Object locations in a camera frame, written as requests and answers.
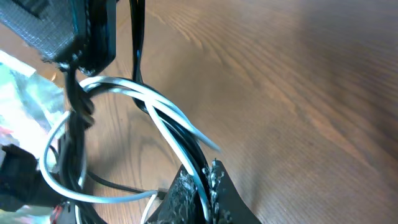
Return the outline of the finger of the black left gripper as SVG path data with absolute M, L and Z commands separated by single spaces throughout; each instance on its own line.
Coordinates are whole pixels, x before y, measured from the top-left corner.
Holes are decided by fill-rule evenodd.
M 1 22 L 44 59 L 69 60 L 78 48 L 78 2 L 1 0 Z
M 116 57 L 117 0 L 87 0 L 87 47 L 80 71 L 88 77 L 99 75 Z

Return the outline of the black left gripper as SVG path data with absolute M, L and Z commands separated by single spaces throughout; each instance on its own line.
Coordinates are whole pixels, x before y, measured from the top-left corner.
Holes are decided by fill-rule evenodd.
M 16 145 L 1 146 L 1 210 L 15 212 L 24 205 L 54 207 L 62 196 L 37 170 L 35 156 Z

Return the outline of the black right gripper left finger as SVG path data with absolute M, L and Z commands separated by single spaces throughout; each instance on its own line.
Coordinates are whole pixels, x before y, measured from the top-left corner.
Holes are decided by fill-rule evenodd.
M 197 188 L 192 177 L 181 166 L 164 200 L 155 212 L 147 219 L 147 223 L 194 223 L 199 211 Z

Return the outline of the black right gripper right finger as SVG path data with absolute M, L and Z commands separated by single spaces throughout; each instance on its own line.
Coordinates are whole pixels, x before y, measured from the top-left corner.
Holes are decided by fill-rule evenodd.
M 203 172 L 210 188 L 209 223 L 261 224 L 238 194 L 221 161 L 214 159 Z

